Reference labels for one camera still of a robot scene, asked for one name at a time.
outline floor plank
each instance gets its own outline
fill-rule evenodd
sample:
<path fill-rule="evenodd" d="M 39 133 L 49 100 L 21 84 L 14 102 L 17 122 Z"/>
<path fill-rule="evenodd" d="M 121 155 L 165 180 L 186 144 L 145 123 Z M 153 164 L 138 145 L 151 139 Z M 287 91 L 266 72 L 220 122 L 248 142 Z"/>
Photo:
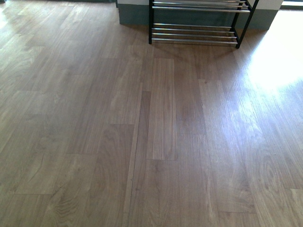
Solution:
<path fill-rule="evenodd" d="M 107 124 L 82 226 L 122 226 L 133 125 Z"/>
<path fill-rule="evenodd" d="M 155 59 L 151 91 L 147 158 L 175 160 L 176 104 L 174 61 Z"/>
<path fill-rule="evenodd" d="M 134 166 L 134 179 L 129 212 L 129 227 L 143 225 L 142 211 L 144 208 L 146 150 L 149 128 L 151 93 L 143 92 L 140 110 L 140 121 L 137 139 L 137 151 Z"/>
<path fill-rule="evenodd" d="M 256 214 L 220 212 L 221 227 L 260 227 Z"/>
<path fill-rule="evenodd" d="M 178 164 L 147 160 L 142 226 L 179 227 Z"/>
<path fill-rule="evenodd" d="M 41 226 L 81 226 L 96 160 L 95 155 L 65 156 Z"/>
<path fill-rule="evenodd" d="M 199 80 L 216 201 L 219 211 L 255 213 L 253 197 L 242 159 L 239 136 L 233 128 L 226 97 L 219 80 Z"/>
<path fill-rule="evenodd" d="M 14 195 L 0 224 L 6 227 L 39 227 L 49 199 L 50 195 Z"/>
<path fill-rule="evenodd" d="M 217 227 L 218 208 L 210 159 L 201 135 L 178 134 L 180 226 Z"/>

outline black rack frame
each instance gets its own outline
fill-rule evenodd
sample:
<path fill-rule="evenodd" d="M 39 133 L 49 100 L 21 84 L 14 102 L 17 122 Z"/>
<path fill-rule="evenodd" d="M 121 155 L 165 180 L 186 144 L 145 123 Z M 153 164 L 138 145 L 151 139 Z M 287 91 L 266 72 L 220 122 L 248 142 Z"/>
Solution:
<path fill-rule="evenodd" d="M 174 0 L 173 2 L 149 0 L 149 44 L 152 44 L 153 40 L 182 43 L 235 44 L 235 47 L 238 49 L 243 41 L 258 2 L 259 0 L 255 0 L 253 6 L 251 6 L 248 0 Z M 224 12 L 234 13 L 235 15 L 230 27 L 155 24 L 155 9 Z M 242 34 L 239 36 L 235 26 L 240 13 L 249 13 L 249 16 Z"/>

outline rack leg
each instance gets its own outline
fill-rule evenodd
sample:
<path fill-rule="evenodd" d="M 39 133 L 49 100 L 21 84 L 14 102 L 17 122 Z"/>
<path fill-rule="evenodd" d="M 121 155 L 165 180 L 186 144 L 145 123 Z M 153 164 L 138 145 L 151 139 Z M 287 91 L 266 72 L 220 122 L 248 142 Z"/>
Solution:
<path fill-rule="evenodd" d="M 148 43 L 152 44 L 152 28 L 153 28 L 153 0 L 149 0 L 149 24 L 148 24 Z"/>
<path fill-rule="evenodd" d="M 258 2 L 259 2 L 259 0 L 255 0 L 255 3 L 254 3 L 254 5 L 253 5 L 253 7 L 252 7 L 252 9 L 251 9 L 250 15 L 249 15 L 249 17 L 248 17 L 248 19 L 247 19 L 247 21 L 246 21 L 245 26 L 244 26 L 243 32 L 242 32 L 242 34 L 241 34 L 241 37 L 240 37 L 240 39 L 239 39 L 239 41 L 238 41 L 238 44 L 236 45 L 236 48 L 237 48 L 237 49 L 239 49 L 240 46 L 241 46 L 241 43 L 242 43 L 242 41 L 243 41 L 243 38 L 244 38 L 245 33 L 246 33 L 246 31 L 247 31 L 247 28 L 248 28 L 248 26 L 250 25 L 250 21 L 251 21 L 251 19 L 252 19 L 252 16 L 253 16 L 255 10 L 256 10 L 256 7 L 257 7 Z"/>

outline wooden floor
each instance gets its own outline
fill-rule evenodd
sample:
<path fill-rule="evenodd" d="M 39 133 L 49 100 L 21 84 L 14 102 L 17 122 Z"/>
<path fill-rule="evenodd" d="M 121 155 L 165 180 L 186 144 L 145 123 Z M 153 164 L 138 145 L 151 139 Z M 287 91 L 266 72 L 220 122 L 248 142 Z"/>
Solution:
<path fill-rule="evenodd" d="M 303 227 L 302 21 L 236 50 L 1 4 L 0 226 Z"/>

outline metal tube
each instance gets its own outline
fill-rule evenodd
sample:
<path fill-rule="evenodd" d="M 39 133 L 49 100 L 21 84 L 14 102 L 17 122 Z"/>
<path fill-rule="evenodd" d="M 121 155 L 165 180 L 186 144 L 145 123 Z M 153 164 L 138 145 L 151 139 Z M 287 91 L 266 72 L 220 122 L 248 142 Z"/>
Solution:
<path fill-rule="evenodd" d="M 182 31 L 182 32 L 210 32 L 210 33 L 229 33 L 233 34 L 231 31 L 215 31 L 215 30 L 192 30 L 192 29 L 178 29 L 178 28 L 158 28 L 155 27 L 153 30 L 166 30 L 166 31 Z"/>
<path fill-rule="evenodd" d="M 184 8 L 184 7 L 163 7 L 153 6 L 153 9 L 170 9 L 170 10 L 191 10 L 191 11 L 209 11 L 209 12 L 229 12 L 229 13 L 250 13 L 249 10 L 230 10 L 230 9 L 197 9 L 197 8 Z"/>
<path fill-rule="evenodd" d="M 215 43 L 215 44 L 237 44 L 237 42 L 212 41 L 212 40 L 194 40 L 194 39 L 162 39 L 162 38 L 153 38 L 153 40 L 178 41 L 178 42 L 198 42 L 198 43 Z"/>
<path fill-rule="evenodd" d="M 201 37 L 201 38 L 220 38 L 220 39 L 236 39 L 235 36 L 216 36 L 216 35 L 192 35 L 192 34 L 174 34 L 174 33 L 153 33 L 153 35 L 171 35 L 171 36 L 184 36 L 184 37 Z"/>
<path fill-rule="evenodd" d="M 232 28 L 232 27 L 224 27 L 224 26 L 175 25 L 175 24 L 160 24 L 160 23 L 155 23 L 154 25 L 160 25 L 160 26 L 184 26 L 184 27 L 216 27 L 216 28 L 227 28 L 227 29 Z"/>
<path fill-rule="evenodd" d="M 192 7 L 206 7 L 206 8 L 248 8 L 248 6 L 238 5 L 206 5 L 206 4 L 195 4 L 195 3 L 177 3 L 177 2 L 154 2 L 154 5 L 177 5 L 177 6 L 192 6 Z"/>

